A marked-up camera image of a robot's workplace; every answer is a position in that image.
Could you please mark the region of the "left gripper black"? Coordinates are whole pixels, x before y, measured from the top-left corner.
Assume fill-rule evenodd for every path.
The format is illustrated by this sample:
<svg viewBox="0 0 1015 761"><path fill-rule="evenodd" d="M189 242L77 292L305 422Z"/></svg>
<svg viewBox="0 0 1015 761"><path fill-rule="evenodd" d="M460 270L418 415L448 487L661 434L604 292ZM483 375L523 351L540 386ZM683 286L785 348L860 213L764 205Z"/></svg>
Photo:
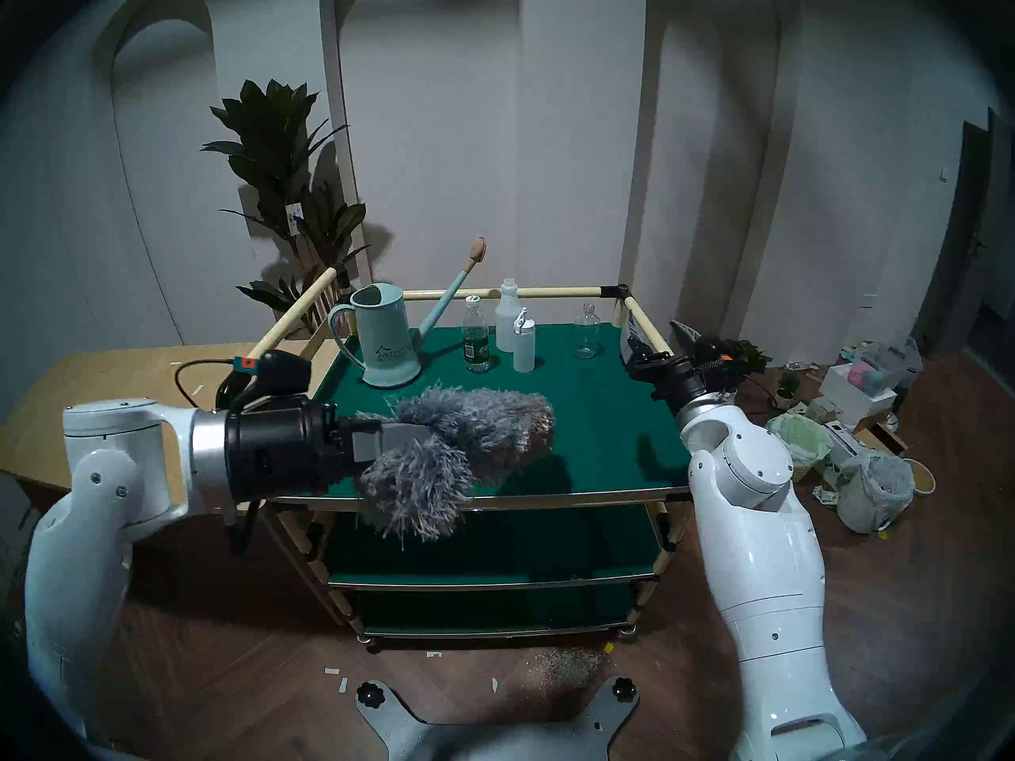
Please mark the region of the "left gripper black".
<svg viewBox="0 0 1015 761"><path fill-rule="evenodd" d="M226 416L226 473L235 502L321 495L385 453L428 442L423 425L346 417L306 396L272 397Z"/></svg>

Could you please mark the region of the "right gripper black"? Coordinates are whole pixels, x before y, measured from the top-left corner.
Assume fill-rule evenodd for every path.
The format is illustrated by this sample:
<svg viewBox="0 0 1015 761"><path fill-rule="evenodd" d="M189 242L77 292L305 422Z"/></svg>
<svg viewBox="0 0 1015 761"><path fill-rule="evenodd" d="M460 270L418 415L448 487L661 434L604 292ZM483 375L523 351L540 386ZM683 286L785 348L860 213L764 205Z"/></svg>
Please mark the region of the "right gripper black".
<svg viewBox="0 0 1015 761"><path fill-rule="evenodd" d="M696 354L698 333L678 321L671 321L674 342L685 355ZM664 401L671 411L684 407L706 396L707 386L686 356L670 353L634 353L647 348L642 327L633 315L628 315L622 326L622 362L626 372L636 382L651 384L651 398Z"/></svg>

